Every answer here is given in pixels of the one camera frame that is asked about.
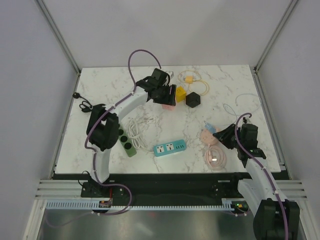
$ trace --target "white wall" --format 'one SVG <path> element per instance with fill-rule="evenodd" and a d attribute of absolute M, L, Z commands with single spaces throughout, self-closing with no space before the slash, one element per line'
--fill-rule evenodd
<path fill-rule="evenodd" d="M 76 74 L 33 0 L 0 1 L 0 238 L 21 239 Z"/>
<path fill-rule="evenodd" d="M 290 0 L 44 0 L 81 67 L 255 65 Z M 155 65 L 139 54 L 135 66 Z"/>
<path fill-rule="evenodd" d="M 293 176 L 320 225 L 320 1 L 302 0 L 262 65 L 261 81 Z"/>

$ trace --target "black hexagonal block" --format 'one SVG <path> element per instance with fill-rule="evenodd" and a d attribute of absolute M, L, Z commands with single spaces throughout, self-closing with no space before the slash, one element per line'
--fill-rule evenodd
<path fill-rule="evenodd" d="M 200 103 L 200 95 L 194 91 L 185 97 L 185 104 L 187 104 L 190 108 L 195 108 L 196 106 L 200 105 Z"/>

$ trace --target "black base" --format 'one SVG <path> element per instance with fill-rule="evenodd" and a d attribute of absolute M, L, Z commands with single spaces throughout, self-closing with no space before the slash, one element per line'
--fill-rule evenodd
<path fill-rule="evenodd" d="M 272 174 L 276 180 L 288 180 L 288 172 Z M 132 206 L 210 206 L 221 205 L 222 198 L 242 198 L 238 181 L 249 179 L 248 173 L 178 173 L 178 174 L 111 174 L 105 182 L 126 185 L 132 192 Z M 87 180 L 85 174 L 54 174 L 54 180 Z M 108 198 L 109 190 L 94 180 L 83 184 L 84 198 Z M 129 194 L 112 188 L 112 205 L 125 206 Z"/>

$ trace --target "power strip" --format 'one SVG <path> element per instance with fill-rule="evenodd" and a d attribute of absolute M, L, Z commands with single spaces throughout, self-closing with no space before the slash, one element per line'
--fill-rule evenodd
<path fill-rule="evenodd" d="M 125 132 L 124 128 L 121 125 L 119 125 L 118 138 L 129 158 L 137 154 L 137 151 L 134 148 L 131 139 L 128 137 L 127 133 Z"/>
<path fill-rule="evenodd" d="M 159 144 L 153 147 L 154 155 L 161 157 L 168 154 L 174 154 L 187 149 L 185 140 L 171 141 L 164 144 Z"/>

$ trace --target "white marble surface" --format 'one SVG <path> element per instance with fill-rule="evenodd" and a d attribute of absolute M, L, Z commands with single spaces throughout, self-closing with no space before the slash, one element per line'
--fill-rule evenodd
<path fill-rule="evenodd" d="M 132 73 L 138 81 L 152 74 L 154 67 L 133 67 Z M 180 86 L 178 74 L 184 70 L 197 70 L 202 79 L 210 85 L 207 95 L 201 97 L 201 105 L 190 108 L 184 102 L 177 103 L 174 111 L 162 109 L 160 104 L 147 102 L 133 110 L 122 123 L 126 128 L 129 118 L 145 119 L 141 124 L 150 150 L 156 144 L 184 139 L 187 149 L 183 152 L 155 157 L 153 153 L 138 150 L 129 158 L 119 142 L 112 148 L 109 170 L 111 173 L 212 173 L 205 162 L 204 146 L 199 139 L 204 121 L 224 129 L 236 119 L 228 114 L 223 104 L 229 104 L 237 114 L 254 111 L 260 105 L 259 98 L 253 95 L 257 90 L 248 65 L 212 65 L 212 66 L 164 66 L 164 71 L 173 71 L 172 83 Z M 133 88 L 126 67 L 84 68 L 81 73 L 77 92 L 93 105 L 111 104 L 122 98 Z M 204 86 L 194 83 L 190 87 L 202 92 Z M 80 99 L 73 101 L 63 143 L 58 156 L 56 174 L 76 174 L 92 170 L 93 152 L 84 148 L 86 129 L 90 114 L 81 112 Z M 265 116 L 260 107 L 251 118 L 258 129 L 258 147 L 267 156 L 268 167 L 279 172 L 280 166 L 267 127 Z M 224 150 L 227 163 L 223 172 L 245 172 L 237 158 L 237 151 L 219 146 Z"/>

